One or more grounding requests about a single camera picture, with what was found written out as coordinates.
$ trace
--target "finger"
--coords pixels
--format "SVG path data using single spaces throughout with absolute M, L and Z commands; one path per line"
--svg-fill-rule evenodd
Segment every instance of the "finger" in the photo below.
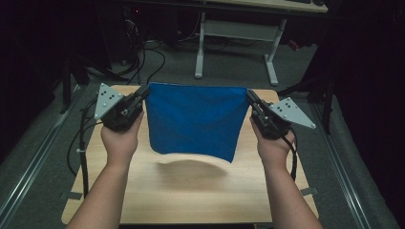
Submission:
M 250 123 L 252 124 L 253 132 L 256 135 L 256 137 L 262 138 L 262 133 L 260 133 L 259 127 L 257 127 L 252 117 L 250 118 Z
M 130 129 L 131 132 L 138 134 L 140 123 L 142 122 L 144 112 L 141 112 Z

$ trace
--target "metal bracket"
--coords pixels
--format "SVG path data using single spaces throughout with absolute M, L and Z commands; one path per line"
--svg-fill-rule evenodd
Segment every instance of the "metal bracket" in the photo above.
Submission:
M 106 84 L 101 83 L 98 91 L 95 119 L 101 119 L 107 114 L 124 96 Z
M 270 104 L 269 108 L 285 121 L 300 124 L 311 129 L 315 129 L 316 125 L 307 117 L 307 115 L 295 104 L 290 97 L 281 100 L 280 102 Z

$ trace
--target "gray floor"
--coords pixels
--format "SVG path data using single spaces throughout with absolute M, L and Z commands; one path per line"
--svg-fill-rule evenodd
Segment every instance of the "gray floor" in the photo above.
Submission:
M 150 48 L 157 47 L 158 43 L 150 43 L 148 46 Z M 214 50 L 221 47 L 221 44 L 212 43 L 207 48 Z M 249 47 L 233 44 L 219 52 L 207 50 L 205 52 L 204 76 L 203 79 L 197 80 L 193 76 L 196 47 L 178 46 L 173 49 L 160 45 L 157 51 L 164 54 L 165 64 L 151 81 L 190 85 L 243 86 L 281 91 L 301 80 L 314 52 L 316 52 L 315 46 L 304 47 L 298 51 L 293 51 L 287 46 L 279 47 L 274 59 L 274 66 L 280 84 L 274 88 L 269 84 L 262 56 L 268 47 L 267 43 L 259 43 Z M 142 83 L 146 82 L 147 76 L 160 66 L 161 61 L 162 58 L 157 53 L 146 52 L 145 65 L 140 75 Z M 122 67 L 119 65 L 114 66 L 114 71 L 120 69 Z M 80 109 L 95 95 L 100 82 L 116 84 L 107 78 L 93 77 L 87 88 L 78 89 L 74 93 L 76 103 L 71 108 L 69 115 L 66 116 L 66 120 L 49 148 L 48 154 L 44 156 L 44 163 L 39 173 L 34 174 L 30 179 L 32 183 L 30 183 L 28 192 L 22 194 L 20 202 L 15 203 L 18 208 L 15 212 L 10 213 L 9 220 L 6 221 L 7 228 L 64 228 L 60 220 L 66 204 L 64 194 L 70 191 L 75 180 L 67 167 L 67 149 L 78 130 Z M 61 87 L 55 90 L 55 95 L 56 100 L 53 104 L 35 119 L 6 162 L 1 164 L 1 203 L 6 203 L 9 199 L 12 190 L 18 181 L 24 177 L 24 172 L 35 158 L 47 132 L 61 117 L 59 114 L 62 108 Z M 292 94 L 291 97 L 310 118 L 316 119 L 313 107 L 321 107 L 322 104 L 309 105 L 305 99 L 305 94 L 302 93 Z M 339 175 L 334 169 L 333 160 L 330 157 L 330 147 L 321 129 L 317 128 L 312 131 L 299 126 L 296 126 L 295 129 L 298 135 L 299 154 L 309 185 L 319 191 L 314 198 L 323 225 L 325 228 L 358 228 L 357 219 L 353 216 L 348 204 Z M 333 100 L 330 129 L 333 146 L 339 154 L 352 183 L 352 188 L 361 203 L 366 221 L 369 223 L 368 226 L 372 228 L 398 228 L 357 153 L 350 132 L 340 114 L 336 99 Z M 91 131 L 86 134 L 86 139 L 89 139 L 90 133 Z M 71 162 L 77 169 L 79 163 L 76 154 L 72 154 Z

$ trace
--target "blue cloth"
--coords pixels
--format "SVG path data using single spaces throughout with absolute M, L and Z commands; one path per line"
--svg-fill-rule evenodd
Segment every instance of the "blue cloth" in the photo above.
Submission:
M 232 162 L 248 108 L 246 88 L 151 83 L 149 89 L 146 110 L 154 151 Z

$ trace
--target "wooden table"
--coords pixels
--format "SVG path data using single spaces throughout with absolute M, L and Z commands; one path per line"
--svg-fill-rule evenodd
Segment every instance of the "wooden table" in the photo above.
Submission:
M 128 94 L 136 86 L 115 86 Z M 277 93 L 255 90 L 267 102 L 278 101 Z M 172 223 L 258 223 L 272 222 L 266 181 L 257 139 L 248 120 L 240 133 L 232 163 L 201 155 L 154 152 L 149 145 L 147 112 L 139 129 L 139 145 L 132 160 L 122 209 L 122 224 Z M 90 186 L 106 163 L 106 151 L 96 126 L 87 148 Z M 287 166 L 291 167 L 289 154 Z M 296 184 L 308 188 L 298 160 Z M 72 192 L 82 193 L 81 171 Z M 311 195 L 305 196 L 312 211 L 318 212 Z M 68 199 L 62 221 L 68 223 L 81 200 Z

